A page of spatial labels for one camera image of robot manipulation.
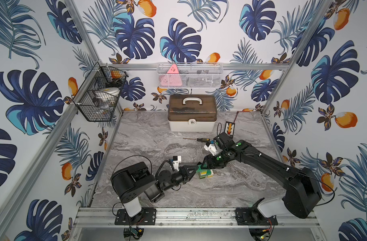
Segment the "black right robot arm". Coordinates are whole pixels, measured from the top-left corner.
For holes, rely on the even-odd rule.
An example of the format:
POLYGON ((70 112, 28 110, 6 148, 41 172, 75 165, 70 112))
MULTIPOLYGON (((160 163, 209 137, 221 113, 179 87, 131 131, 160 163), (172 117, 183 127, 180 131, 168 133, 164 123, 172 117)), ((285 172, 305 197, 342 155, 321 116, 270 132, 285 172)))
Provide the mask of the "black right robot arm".
POLYGON ((229 162, 238 161, 259 170, 285 189, 283 196, 262 198, 252 206, 253 211, 265 218, 292 214, 305 219, 316 207, 324 205, 320 191, 323 182, 307 167, 299 169, 281 163, 247 141, 233 141, 225 132, 207 140, 204 149, 209 155, 204 157, 203 169, 222 169, 229 162))

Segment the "brown lid storage box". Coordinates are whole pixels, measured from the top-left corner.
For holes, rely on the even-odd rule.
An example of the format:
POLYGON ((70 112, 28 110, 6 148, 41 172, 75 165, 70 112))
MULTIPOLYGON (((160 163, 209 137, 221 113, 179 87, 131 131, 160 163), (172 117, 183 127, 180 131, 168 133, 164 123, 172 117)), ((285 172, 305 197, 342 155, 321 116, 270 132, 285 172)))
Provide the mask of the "brown lid storage box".
POLYGON ((168 122, 172 132, 211 132, 217 115, 213 95, 175 94, 169 99, 168 122))

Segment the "pink triangle sign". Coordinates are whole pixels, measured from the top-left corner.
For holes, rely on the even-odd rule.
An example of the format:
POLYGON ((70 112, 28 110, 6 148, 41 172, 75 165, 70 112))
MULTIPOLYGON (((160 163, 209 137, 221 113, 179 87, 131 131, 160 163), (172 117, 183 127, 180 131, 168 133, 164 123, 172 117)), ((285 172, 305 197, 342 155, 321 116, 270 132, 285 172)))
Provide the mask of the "pink triangle sign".
POLYGON ((162 73, 159 74, 159 84, 160 87, 166 88, 182 86, 182 79, 176 64, 171 64, 166 71, 163 70, 162 73))

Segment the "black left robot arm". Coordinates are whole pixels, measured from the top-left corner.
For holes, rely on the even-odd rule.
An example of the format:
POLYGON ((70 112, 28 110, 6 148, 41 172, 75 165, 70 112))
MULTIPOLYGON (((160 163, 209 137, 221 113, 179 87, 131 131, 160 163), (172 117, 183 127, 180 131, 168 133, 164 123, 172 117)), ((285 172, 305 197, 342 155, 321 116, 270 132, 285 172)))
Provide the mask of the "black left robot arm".
POLYGON ((112 187, 129 218, 142 216, 143 210, 139 201, 141 194, 146 194, 150 202, 158 202, 166 191, 178 191, 193 179, 199 166, 180 166, 180 160, 181 156, 164 160, 154 174, 145 162, 113 171, 110 178, 112 187))

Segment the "white square brick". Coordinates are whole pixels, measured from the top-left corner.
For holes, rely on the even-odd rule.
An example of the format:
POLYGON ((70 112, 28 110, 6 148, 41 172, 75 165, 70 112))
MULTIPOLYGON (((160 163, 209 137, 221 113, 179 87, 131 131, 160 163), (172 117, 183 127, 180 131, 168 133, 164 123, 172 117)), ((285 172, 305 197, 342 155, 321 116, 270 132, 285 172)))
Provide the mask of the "white square brick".
POLYGON ((208 170, 207 173, 206 173, 206 177, 207 178, 213 177, 213 170, 208 170))

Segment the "dark green long brick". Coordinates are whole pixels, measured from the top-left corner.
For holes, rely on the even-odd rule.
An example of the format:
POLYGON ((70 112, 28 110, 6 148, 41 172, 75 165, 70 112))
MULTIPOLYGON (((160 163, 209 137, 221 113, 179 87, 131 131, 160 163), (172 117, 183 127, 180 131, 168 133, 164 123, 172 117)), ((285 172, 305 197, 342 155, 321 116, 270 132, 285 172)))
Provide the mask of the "dark green long brick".
POLYGON ((201 165, 198 165, 197 167, 198 169, 196 170, 196 173, 199 174, 199 176, 207 175, 207 171, 208 171, 207 168, 202 168, 201 165))
POLYGON ((209 178, 209 177, 212 177, 212 174, 202 174, 202 173, 199 174, 200 179, 205 179, 205 178, 209 178))

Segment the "white object in basket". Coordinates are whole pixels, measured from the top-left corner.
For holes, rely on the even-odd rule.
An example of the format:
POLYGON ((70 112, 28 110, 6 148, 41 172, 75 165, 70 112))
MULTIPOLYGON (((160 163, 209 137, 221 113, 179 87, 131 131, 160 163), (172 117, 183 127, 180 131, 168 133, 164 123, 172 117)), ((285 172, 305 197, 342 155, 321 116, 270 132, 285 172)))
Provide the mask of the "white object in basket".
POLYGON ((95 97, 100 99, 110 99, 117 97, 119 93, 120 89, 118 87, 108 87, 96 90, 95 97))

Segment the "black card with arrows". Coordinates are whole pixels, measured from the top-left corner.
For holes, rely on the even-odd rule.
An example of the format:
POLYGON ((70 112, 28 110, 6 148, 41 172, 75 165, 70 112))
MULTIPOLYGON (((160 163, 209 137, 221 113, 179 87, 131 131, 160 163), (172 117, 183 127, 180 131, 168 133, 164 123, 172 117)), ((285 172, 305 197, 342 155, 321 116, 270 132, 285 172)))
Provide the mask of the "black card with arrows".
POLYGON ((229 136, 234 135, 235 123, 233 122, 226 122, 225 124, 225 133, 229 136))

